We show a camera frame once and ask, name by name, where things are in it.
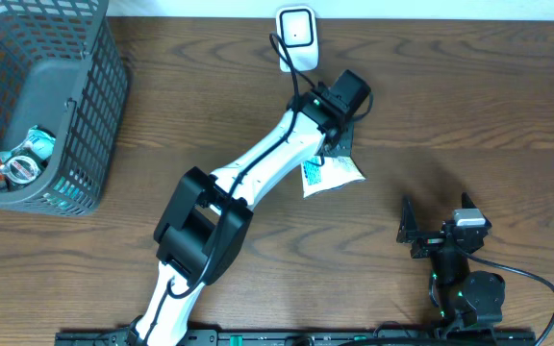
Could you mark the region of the white snack bag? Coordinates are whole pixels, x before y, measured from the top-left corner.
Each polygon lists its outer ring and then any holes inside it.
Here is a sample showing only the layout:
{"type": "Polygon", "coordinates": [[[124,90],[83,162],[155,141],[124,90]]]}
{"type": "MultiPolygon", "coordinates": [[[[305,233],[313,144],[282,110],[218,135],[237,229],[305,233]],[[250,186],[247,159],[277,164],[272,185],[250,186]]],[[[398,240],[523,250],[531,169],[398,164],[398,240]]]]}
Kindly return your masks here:
{"type": "Polygon", "coordinates": [[[365,180],[350,157],[313,157],[301,164],[301,176],[304,198],[365,180]]]}

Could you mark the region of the teal small packet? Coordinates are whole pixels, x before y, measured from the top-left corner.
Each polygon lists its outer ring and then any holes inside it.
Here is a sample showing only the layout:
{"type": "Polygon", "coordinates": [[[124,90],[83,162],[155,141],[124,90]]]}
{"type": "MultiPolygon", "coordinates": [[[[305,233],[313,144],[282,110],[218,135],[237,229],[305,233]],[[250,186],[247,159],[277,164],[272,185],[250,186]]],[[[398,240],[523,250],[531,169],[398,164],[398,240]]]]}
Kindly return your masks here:
{"type": "Polygon", "coordinates": [[[33,153],[40,161],[46,161],[52,156],[55,143],[56,139],[53,136],[39,126],[34,126],[28,130],[26,137],[16,147],[9,151],[0,151],[0,161],[6,162],[24,151],[33,153]]]}

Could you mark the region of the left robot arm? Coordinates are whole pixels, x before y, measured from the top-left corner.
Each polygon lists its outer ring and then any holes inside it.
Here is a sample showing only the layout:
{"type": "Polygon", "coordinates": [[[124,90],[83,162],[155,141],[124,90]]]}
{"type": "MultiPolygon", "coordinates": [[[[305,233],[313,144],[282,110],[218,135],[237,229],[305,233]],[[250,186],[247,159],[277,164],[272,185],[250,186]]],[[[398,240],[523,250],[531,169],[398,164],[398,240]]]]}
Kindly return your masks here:
{"type": "Polygon", "coordinates": [[[254,209],[292,169],[304,181],[346,184],[354,124],[370,86],[350,70],[336,81],[295,94],[278,125],[233,162],[205,173],[190,169],[177,184],[154,232],[158,280],[146,313],[128,333],[130,345],[175,345],[188,329],[203,288],[238,256],[254,209]]]}

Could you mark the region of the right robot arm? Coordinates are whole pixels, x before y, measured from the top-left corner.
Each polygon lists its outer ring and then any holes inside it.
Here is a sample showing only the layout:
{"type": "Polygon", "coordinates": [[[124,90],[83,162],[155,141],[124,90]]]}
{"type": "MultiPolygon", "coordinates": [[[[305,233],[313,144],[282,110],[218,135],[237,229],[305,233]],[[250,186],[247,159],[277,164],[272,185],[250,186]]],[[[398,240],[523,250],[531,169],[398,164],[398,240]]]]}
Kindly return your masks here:
{"type": "Polygon", "coordinates": [[[403,199],[396,241],[411,246],[413,259],[431,261],[429,296],[441,313],[434,337],[447,339],[454,333],[489,331],[502,321],[504,279],[492,272],[472,271],[468,262],[468,257],[484,246],[490,229],[489,219],[465,192],[461,206],[437,231],[421,230],[410,199],[403,199]]]}

